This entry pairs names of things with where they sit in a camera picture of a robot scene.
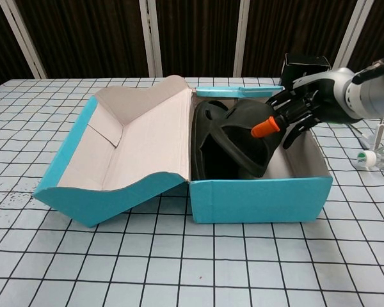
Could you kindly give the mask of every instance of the white plastic part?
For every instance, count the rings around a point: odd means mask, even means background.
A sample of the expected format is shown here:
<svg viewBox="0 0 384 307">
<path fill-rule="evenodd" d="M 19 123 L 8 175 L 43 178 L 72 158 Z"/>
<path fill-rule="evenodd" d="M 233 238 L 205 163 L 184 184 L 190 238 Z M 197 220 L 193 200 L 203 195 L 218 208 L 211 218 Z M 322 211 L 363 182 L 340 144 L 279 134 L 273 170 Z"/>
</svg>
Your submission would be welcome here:
<svg viewBox="0 0 384 307">
<path fill-rule="evenodd" d="M 363 150 L 357 155 L 357 163 L 366 168 L 371 168 L 377 163 L 377 155 L 372 150 Z"/>
<path fill-rule="evenodd" d="M 374 134 L 363 133 L 360 138 L 360 142 L 364 149 L 377 150 L 381 145 L 381 139 L 384 132 L 384 120 L 381 119 L 380 123 L 377 124 Z"/>
<path fill-rule="evenodd" d="M 361 101 L 361 84 L 350 83 L 346 90 L 346 104 L 360 118 L 372 118 L 372 114 L 368 113 Z"/>
</svg>

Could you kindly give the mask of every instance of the shoebox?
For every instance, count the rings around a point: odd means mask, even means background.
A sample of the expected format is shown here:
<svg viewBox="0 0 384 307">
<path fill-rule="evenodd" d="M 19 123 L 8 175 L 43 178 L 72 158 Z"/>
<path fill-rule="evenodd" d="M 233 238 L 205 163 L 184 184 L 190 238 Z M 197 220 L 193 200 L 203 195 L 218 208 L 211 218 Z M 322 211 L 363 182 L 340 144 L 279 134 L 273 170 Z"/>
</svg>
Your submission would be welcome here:
<svg viewBox="0 0 384 307">
<path fill-rule="evenodd" d="M 332 184 L 310 132 L 278 148 L 262 178 L 191 181 L 193 111 L 207 97 L 231 106 L 280 86 L 188 87 L 170 76 L 145 89 L 112 86 L 86 103 L 33 196 L 94 226 L 179 184 L 189 183 L 197 223 L 313 221 Z"/>
</svg>

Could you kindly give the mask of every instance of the orange tip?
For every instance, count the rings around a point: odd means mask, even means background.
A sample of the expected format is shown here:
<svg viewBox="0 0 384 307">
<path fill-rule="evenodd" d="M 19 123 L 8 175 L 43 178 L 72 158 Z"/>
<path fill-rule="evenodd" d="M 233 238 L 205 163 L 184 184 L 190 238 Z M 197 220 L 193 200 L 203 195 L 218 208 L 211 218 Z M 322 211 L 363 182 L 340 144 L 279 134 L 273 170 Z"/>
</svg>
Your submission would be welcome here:
<svg viewBox="0 0 384 307">
<path fill-rule="evenodd" d="M 254 126 L 250 132 L 254 138 L 264 138 L 272 133 L 279 132 L 280 128 L 277 125 L 275 118 L 270 116 L 264 122 Z"/>
</svg>

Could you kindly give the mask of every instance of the grid tablecloth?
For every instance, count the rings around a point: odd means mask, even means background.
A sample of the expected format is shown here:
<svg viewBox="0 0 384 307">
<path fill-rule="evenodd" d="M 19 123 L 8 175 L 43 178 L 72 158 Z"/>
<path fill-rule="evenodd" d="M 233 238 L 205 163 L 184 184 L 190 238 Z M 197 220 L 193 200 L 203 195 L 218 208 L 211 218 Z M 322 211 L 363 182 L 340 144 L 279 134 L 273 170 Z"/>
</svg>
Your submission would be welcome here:
<svg viewBox="0 0 384 307">
<path fill-rule="evenodd" d="M 191 87 L 278 81 L 186 80 Z M 361 146 L 344 125 L 313 129 L 333 175 L 315 223 L 195 224 L 185 185 L 95 228 L 32 199 L 92 93 L 159 81 L 0 86 L 0 306 L 384 306 L 384 173 L 354 168 Z M 370 132 L 377 122 L 356 126 Z"/>
</svg>

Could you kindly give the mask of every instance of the dark curtain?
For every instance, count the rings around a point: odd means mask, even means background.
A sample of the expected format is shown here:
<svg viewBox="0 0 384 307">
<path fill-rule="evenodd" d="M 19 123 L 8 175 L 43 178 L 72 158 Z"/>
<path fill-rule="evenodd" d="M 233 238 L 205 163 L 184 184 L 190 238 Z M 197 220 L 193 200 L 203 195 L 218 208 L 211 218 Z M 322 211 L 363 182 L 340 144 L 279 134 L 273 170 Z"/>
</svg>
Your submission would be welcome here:
<svg viewBox="0 0 384 307">
<path fill-rule="evenodd" d="M 286 52 L 326 56 L 339 50 L 356 0 L 250 2 L 242 76 L 278 77 Z"/>
<path fill-rule="evenodd" d="M 0 7 L 0 84 L 31 78 L 33 74 Z"/>
<path fill-rule="evenodd" d="M 357 72 L 381 58 L 384 58 L 384 0 L 377 0 L 371 7 L 347 66 Z"/>
<path fill-rule="evenodd" d="M 50 78 L 146 77 L 134 0 L 16 0 Z"/>
<path fill-rule="evenodd" d="M 163 74 L 232 77 L 239 0 L 157 0 Z"/>
</svg>

